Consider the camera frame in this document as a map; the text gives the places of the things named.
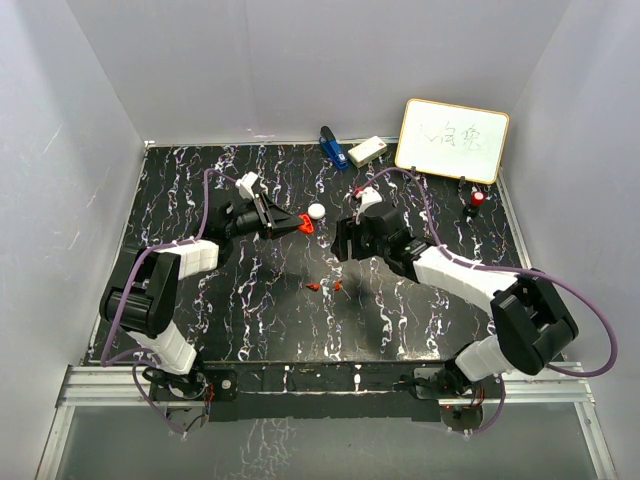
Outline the red earbud charging case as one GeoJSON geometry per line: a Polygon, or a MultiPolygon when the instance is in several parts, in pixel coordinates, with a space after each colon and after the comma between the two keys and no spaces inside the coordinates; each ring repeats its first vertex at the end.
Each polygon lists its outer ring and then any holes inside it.
{"type": "Polygon", "coordinates": [[[300,214],[299,219],[301,221],[301,224],[298,226],[298,230],[305,235],[313,234],[315,228],[311,217],[308,214],[300,214]]]}

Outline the white earbud charging case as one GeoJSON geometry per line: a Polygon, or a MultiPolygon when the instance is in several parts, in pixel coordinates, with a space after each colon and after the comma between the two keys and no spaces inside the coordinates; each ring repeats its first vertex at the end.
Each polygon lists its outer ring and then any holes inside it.
{"type": "Polygon", "coordinates": [[[326,209],[320,203],[313,203],[308,207],[307,214],[312,220],[321,220],[326,215],[326,209]]]}

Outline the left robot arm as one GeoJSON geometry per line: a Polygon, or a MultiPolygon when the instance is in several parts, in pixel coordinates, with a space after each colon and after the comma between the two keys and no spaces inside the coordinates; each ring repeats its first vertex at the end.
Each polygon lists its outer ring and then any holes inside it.
{"type": "Polygon", "coordinates": [[[208,206],[193,238],[158,248],[123,247],[104,290],[99,313],[139,345],[151,364],[143,377],[184,398],[204,394],[207,376],[201,359],[173,320],[178,283],[223,266],[237,237],[256,234],[275,240],[305,226],[265,193],[239,205],[208,206]]]}

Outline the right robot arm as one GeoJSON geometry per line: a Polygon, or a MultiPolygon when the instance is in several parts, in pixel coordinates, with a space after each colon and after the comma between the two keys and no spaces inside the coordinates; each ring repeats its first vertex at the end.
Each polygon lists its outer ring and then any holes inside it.
{"type": "Polygon", "coordinates": [[[579,334],[553,284],[539,275],[486,271],[416,237],[399,211],[382,202],[338,220],[332,253],[341,261],[377,256],[397,275],[452,294],[484,311],[495,333],[474,341],[417,386],[466,397],[482,380],[517,370],[536,375],[579,334]]]}

